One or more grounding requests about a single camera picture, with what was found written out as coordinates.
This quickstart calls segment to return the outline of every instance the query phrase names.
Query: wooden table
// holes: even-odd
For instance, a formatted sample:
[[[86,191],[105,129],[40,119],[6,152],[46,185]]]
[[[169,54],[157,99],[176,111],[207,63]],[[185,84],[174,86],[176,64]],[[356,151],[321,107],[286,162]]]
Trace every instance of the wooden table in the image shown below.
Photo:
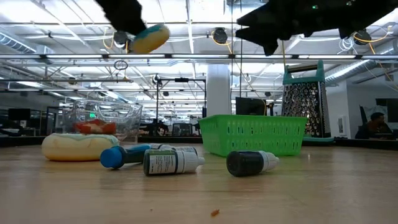
[[[0,223],[398,221],[398,152],[305,147],[248,178],[231,176],[225,159],[204,156],[196,174],[145,177],[139,164],[107,170],[99,162],[46,161],[39,147],[0,149]]]

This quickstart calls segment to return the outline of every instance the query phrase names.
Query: white column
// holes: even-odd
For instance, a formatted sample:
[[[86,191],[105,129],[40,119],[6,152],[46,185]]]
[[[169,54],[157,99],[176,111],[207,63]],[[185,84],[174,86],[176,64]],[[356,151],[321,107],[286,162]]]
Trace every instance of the white column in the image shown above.
[[[231,75],[228,65],[207,68],[207,116],[231,114]]]

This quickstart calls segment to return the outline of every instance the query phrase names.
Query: ceiling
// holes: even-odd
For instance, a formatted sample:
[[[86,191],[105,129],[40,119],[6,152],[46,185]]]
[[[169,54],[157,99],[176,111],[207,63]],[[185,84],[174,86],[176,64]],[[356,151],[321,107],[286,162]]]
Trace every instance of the ceiling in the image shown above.
[[[101,8],[94,0],[44,0],[42,3],[45,9],[40,8],[33,1],[37,0],[1,0],[0,1],[0,33],[7,32],[13,37],[18,38],[28,46],[36,47],[44,45],[53,50],[56,54],[123,54],[124,49],[119,49],[113,45],[110,49],[104,46],[111,45],[111,37],[114,29],[109,21],[104,17]],[[229,36],[229,41],[233,46],[231,51],[234,54],[258,54],[263,55],[262,48],[256,44],[235,39],[233,33],[236,29],[240,29],[235,23],[237,18],[245,13],[255,9],[245,7],[241,12],[233,11],[231,16],[230,8],[226,8],[224,12],[223,0],[141,0],[142,18],[147,22],[148,26],[154,24],[165,24],[170,29],[170,40],[153,51],[153,54],[230,54],[229,49],[225,45],[217,45],[213,39],[208,38],[216,27],[224,27]],[[373,39],[381,39],[373,43],[376,51],[380,45],[395,39],[398,33],[398,10],[392,11],[390,14],[381,18],[373,25],[367,28],[368,33]],[[190,29],[192,30],[192,38],[189,37]],[[286,54],[300,55],[344,55],[344,54],[372,54],[368,45],[356,45],[352,39],[341,40],[337,30],[326,30],[316,32],[310,38],[303,38],[301,35],[293,37],[286,41]],[[279,44],[276,54],[282,53],[282,44]],[[19,52],[0,45],[0,54],[19,54]],[[30,70],[34,75],[15,70],[8,74],[0,73],[3,78],[34,78],[38,79],[45,75],[45,67],[43,64],[37,64],[34,60],[8,60],[13,65],[24,67]],[[233,70],[234,75],[240,74],[240,63],[231,63],[230,60],[216,62],[214,60],[167,60],[153,59],[150,60],[150,66],[146,59],[128,60],[129,68],[126,70],[128,79],[134,83],[101,83],[101,80],[110,78],[109,70],[113,72],[110,60],[108,63],[99,60],[55,60],[55,63],[48,68],[48,73],[52,74],[53,79],[67,79],[76,77],[77,79],[98,79],[97,82],[84,82],[77,85],[69,85],[68,83],[56,83],[62,88],[112,88],[112,89],[137,89],[136,92],[118,92],[125,99],[133,102],[144,103],[146,110],[155,108],[153,100],[154,93],[139,92],[142,89],[153,88],[152,79],[155,74],[160,78],[196,78],[205,79],[209,63],[225,63]],[[66,64],[81,64],[80,67],[62,66]],[[305,60],[294,61],[287,60],[288,65],[296,65],[298,63],[308,63]],[[331,60],[325,62],[325,70],[338,67],[341,64],[351,63],[350,61]],[[375,69],[375,73],[380,73],[380,69]],[[282,77],[284,66],[282,60],[275,60],[266,63],[261,60],[243,61],[242,72],[246,74],[247,82],[242,83],[243,89],[251,89],[248,82],[254,89],[259,91],[259,96],[263,97],[263,90],[280,90],[282,86]],[[119,78],[123,78],[124,71],[114,72]],[[297,75],[311,75],[311,72],[299,73]],[[350,78],[355,82],[370,76],[369,72],[360,73]],[[368,82],[361,82],[357,85],[396,85],[394,82],[385,83],[384,77],[375,78]],[[16,84],[18,88],[27,88],[31,86],[23,86]],[[189,99],[182,101],[180,110],[175,108],[166,108],[160,113],[171,113],[170,110],[179,114],[197,114],[200,112],[200,99],[204,98],[204,93],[200,90],[204,88],[203,84],[170,82],[166,88],[170,89],[186,89],[185,92],[170,92],[169,96],[162,96],[162,100],[166,99]],[[248,92],[248,97],[258,97],[255,92]],[[73,93],[62,93],[65,96],[85,97],[84,95],[76,95]],[[277,100],[280,97],[279,92],[274,92],[270,99]]]

